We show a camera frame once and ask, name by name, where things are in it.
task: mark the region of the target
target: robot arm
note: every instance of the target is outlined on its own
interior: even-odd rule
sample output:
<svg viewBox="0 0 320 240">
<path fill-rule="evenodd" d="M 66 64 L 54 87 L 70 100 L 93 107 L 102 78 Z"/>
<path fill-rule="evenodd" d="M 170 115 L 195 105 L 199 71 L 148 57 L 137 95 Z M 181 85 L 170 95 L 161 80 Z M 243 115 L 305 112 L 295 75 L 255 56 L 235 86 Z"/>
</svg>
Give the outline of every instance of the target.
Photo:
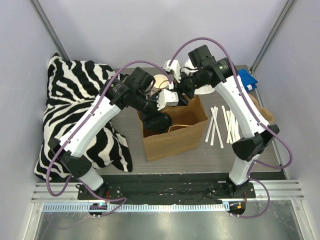
<svg viewBox="0 0 320 240">
<path fill-rule="evenodd" d="M 279 128 L 276 124 L 269 125 L 268 121 L 259 113 L 245 91 L 240 76 L 237 76 L 237 78 L 241 91 L 238 89 L 230 66 L 233 63 L 230 63 L 227 58 L 216 61 L 206 45 L 191 51 L 189 58 L 193 66 L 196 66 L 197 71 L 188 75 L 182 72 L 178 76 L 180 81 L 175 85 L 174 90 L 180 96 L 185 94 L 191 99 L 194 96 L 195 89 L 209 84 L 216 89 L 229 105 L 239 122 L 243 138 L 232 145 L 236 158 L 226 179 L 227 191 L 231 196 L 241 195 L 248 183 L 247 173 L 252 161 L 258 159 L 265 147 L 274 139 L 273 135 L 257 123 L 241 94 L 249 102 L 260 123 L 268 126 L 276 134 L 279 133 Z M 172 64 L 171 66 L 173 68 L 169 68 L 168 61 L 165 63 L 164 68 L 180 72 L 180 69 L 176 67 L 177 64 Z M 187 100 L 182 98 L 182 103 L 180 104 L 186 102 Z"/>
<path fill-rule="evenodd" d="M 144 128 L 159 133 L 167 131 L 171 126 L 170 116 L 167 113 L 159 112 L 159 109 L 164 105 L 176 106 L 178 99 L 176 94 L 170 91 L 166 92 L 167 94 L 160 93 L 157 100 L 148 99 L 145 91 L 154 80 L 152 75 L 140 67 L 137 67 L 130 76 L 126 75 L 122 81 L 115 79 L 105 96 L 99 94 L 91 107 L 69 132 L 60 139 L 50 139 L 49 146 L 54 153 L 60 149 L 63 143 L 68 142 L 59 155 L 60 162 L 75 178 L 80 179 L 93 191 L 99 189 L 104 181 L 92 167 L 92 163 L 84 156 L 85 150 L 106 123 L 121 110 L 130 106 L 140 111 L 143 115 Z M 68 141 L 79 127 L 81 128 L 73 135 L 71 141 Z"/>
</svg>

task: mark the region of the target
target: gray tabletop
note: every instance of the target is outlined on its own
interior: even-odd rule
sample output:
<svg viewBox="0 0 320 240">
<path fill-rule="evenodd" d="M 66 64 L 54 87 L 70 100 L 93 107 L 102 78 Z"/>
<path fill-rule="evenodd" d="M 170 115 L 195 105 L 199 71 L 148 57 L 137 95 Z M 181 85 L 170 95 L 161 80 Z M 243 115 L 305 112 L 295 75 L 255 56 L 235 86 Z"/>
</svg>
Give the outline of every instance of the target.
<svg viewBox="0 0 320 240">
<path fill-rule="evenodd" d="M 159 74 L 159 70 L 147 68 L 150 74 Z M 133 162 L 132 174 L 155 174 L 155 173 L 227 173 L 232 169 L 235 154 L 231 144 L 226 144 L 227 128 L 221 106 L 229 109 L 225 100 L 217 93 L 213 92 L 207 95 L 200 95 L 204 110 L 209 120 L 211 117 L 210 107 L 217 106 L 217 123 L 223 140 L 224 148 L 220 148 L 218 136 L 214 138 L 214 146 L 205 142 L 206 133 L 209 127 L 209 120 L 205 132 L 203 133 L 199 147 L 193 150 L 179 153 L 175 156 L 166 157 L 153 162 L 148 162 L 142 140 L 142 133 L 137 111 L 133 108 L 127 108 L 121 111 L 112 119 L 114 128 L 122 135 L 125 135 Z M 269 145 L 259 160 L 271 165 L 278 165 L 273 145 Z M 272 169 L 256 164 L 254 172 L 272 171 Z M 113 165 L 109 165 L 98 170 L 99 174 L 127 174 L 118 170 Z"/>
</svg>

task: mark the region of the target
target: metal floor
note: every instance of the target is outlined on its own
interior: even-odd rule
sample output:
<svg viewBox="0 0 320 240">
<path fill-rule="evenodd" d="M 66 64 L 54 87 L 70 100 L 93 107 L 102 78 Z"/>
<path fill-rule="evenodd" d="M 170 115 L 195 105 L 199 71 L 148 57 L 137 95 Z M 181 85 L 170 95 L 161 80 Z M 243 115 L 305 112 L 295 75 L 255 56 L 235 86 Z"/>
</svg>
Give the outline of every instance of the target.
<svg viewBox="0 0 320 240">
<path fill-rule="evenodd" d="M 265 205 L 265 201 L 248 202 L 245 215 L 256 215 Z M 128 212 L 76 224 L 87 217 L 85 212 L 43 212 L 35 239 L 303 240 L 289 200 L 271 201 L 268 212 L 255 219 L 237 219 L 225 211 Z"/>
</svg>

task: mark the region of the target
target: zebra print fabric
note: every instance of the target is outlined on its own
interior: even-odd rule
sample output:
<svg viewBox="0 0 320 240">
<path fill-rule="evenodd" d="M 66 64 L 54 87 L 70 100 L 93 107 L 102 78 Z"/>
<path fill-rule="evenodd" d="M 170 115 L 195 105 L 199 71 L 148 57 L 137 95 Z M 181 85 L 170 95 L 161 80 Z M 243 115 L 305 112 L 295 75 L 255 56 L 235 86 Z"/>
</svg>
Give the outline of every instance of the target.
<svg viewBox="0 0 320 240">
<path fill-rule="evenodd" d="M 35 175 L 46 179 L 48 166 L 54 157 L 48 146 L 50 138 L 59 139 L 67 133 L 88 110 L 100 88 L 115 72 L 106 64 L 93 61 L 64 61 L 57 53 L 48 65 L 47 101 L 43 115 L 43 143 L 34 168 Z M 95 169 L 113 164 L 125 172 L 133 170 L 126 138 L 108 122 L 94 137 L 85 157 Z M 50 180 L 66 178 L 69 171 L 57 160 L 50 172 Z"/>
</svg>

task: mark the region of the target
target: white wall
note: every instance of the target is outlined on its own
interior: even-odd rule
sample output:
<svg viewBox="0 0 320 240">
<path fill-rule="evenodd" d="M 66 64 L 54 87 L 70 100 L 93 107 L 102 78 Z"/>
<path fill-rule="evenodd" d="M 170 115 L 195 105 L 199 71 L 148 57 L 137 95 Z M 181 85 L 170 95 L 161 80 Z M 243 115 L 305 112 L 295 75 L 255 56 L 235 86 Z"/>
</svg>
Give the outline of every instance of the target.
<svg viewBox="0 0 320 240">
<path fill-rule="evenodd" d="M 137 60 L 163 66 L 186 41 L 210 37 L 236 64 L 252 65 L 285 0 L 40 0 L 71 59 L 114 68 Z M 207 42 L 192 44 L 179 55 Z M 207 43 L 218 59 L 224 57 Z"/>
<path fill-rule="evenodd" d="M 262 99 L 293 151 L 298 179 L 320 226 L 320 1 L 296 1 L 256 71 Z M 288 159 L 281 147 L 282 159 Z"/>
<path fill-rule="evenodd" d="M 29 1 L 0 2 L 0 235 L 17 240 L 35 188 L 47 64 L 55 53 Z"/>
</svg>

